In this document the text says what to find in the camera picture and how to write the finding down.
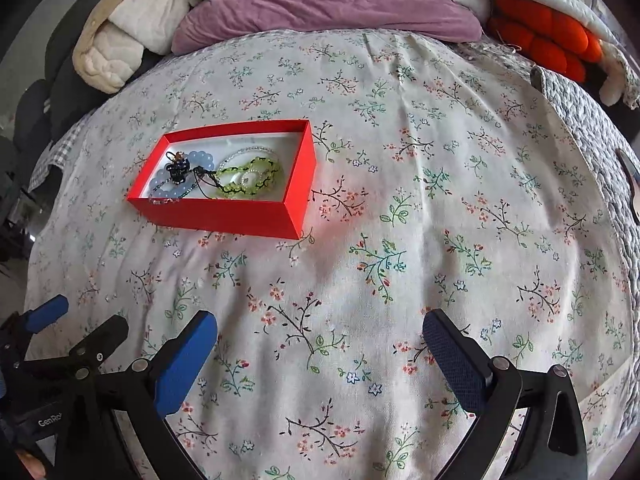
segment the dark blue textured pad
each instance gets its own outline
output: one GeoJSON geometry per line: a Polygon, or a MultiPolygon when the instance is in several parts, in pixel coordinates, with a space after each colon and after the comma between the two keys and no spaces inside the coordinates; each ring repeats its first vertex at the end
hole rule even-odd
{"type": "Polygon", "coordinates": [[[460,406],[467,412],[482,412],[492,379],[489,357],[440,309],[424,316],[422,335],[460,406]]]}
{"type": "Polygon", "coordinates": [[[57,295],[47,303],[42,304],[36,310],[30,310],[23,315],[27,321],[24,328],[27,332],[37,334],[44,330],[47,326],[55,323],[59,318],[64,316],[69,310],[69,302],[62,295],[57,295]]]}
{"type": "Polygon", "coordinates": [[[207,360],[216,343],[218,338],[216,318],[210,312],[204,312],[204,314],[197,326],[191,329],[191,323],[196,321],[194,319],[184,329],[191,332],[191,335],[178,348],[174,359],[156,381],[154,406],[162,418],[180,409],[193,381],[196,380],[204,361],[207,360]]]}

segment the floral tablecloth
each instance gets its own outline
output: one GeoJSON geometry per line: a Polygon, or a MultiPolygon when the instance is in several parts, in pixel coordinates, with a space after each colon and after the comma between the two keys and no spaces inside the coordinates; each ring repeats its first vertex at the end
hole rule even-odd
{"type": "Polygon", "coordinates": [[[436,307],[489,355],[570,371],[590,463],[617,436],[625,263],[571,132],[520,76],[404,32],[271,32],[164,62],[79,127],[26,299],[70,311],[31,354],[119,314],[120,369],[213,312],[219,341],[168,419],[208,478],[433,478],[473,419],[420,335],[436,307]],[[273,118],[313,126],[300,240],[161,228],[125,202],[161,134],[273,118]]]}

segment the screw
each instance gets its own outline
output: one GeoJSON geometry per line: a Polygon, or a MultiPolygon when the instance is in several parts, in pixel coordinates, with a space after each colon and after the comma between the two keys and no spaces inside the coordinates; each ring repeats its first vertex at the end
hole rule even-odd
{"type": "Polygon", "coordinates": [[[554,373],[558,377],[566,377],[566,369],[560,365],[554,366],[554,373]]]}
{"type": "Polygon", "coordinates": [[[134,372],[143,372],[144,370],[146,370],[146,367],[148,366],[149,366],[149,361],[147,361],[146,359],[136,359],[131,364],[131,369],[134,372]]]}
{"type": "Polygon", "coordinates": [[[504,357],[494,357],[494,366],[498,368],[498,370],[508,370],[509,369],[509,361],[504,357]]]}
{"type": "Polygon", "coordinates": [[[86,379],[88,375],[89,375],[89,370],[87,368],[80,368],[76,372],[76,379],[78,379],[78,381],[82,381],[82,379],[86,379]]]}

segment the open red box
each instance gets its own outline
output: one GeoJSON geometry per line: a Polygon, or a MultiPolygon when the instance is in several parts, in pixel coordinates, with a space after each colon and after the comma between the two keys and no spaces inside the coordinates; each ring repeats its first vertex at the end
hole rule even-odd
{"type": "Polygon", "coordinates": [[[299,239],[315,168],[316,152],[311,124],[307,120],[251,121],[203,126],[164,134],[131,186],[127,201],[156,225],[299,239]],[[284,177],[280,176],[288,176],[281,201],[264,201],[257,196],[252,200],[212,200],[201,197],[158,203],[144,196],[154,170],[161,164],[170,145],[195,139],[249,134],[297,134],[300,139],[288,175],[285,172],[284,177]]]}

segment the purple pillow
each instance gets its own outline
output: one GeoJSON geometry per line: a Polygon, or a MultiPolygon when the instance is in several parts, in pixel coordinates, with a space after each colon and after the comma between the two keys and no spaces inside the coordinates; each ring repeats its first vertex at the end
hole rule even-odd
{"type": "Polygon", "coordinates": [[[443,41],[477,41],[478,19],[452,0],[204,0],[175,31],[175,54],[264,30],[397,28],[443,41]]]}

